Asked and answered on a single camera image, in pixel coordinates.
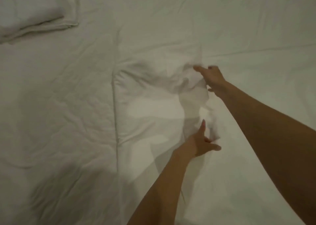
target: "folded towel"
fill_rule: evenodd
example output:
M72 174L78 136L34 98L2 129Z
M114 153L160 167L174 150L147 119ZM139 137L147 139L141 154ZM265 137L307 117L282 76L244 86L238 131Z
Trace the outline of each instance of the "folded towel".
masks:
M0 43L78 24L78 0L0 0Z

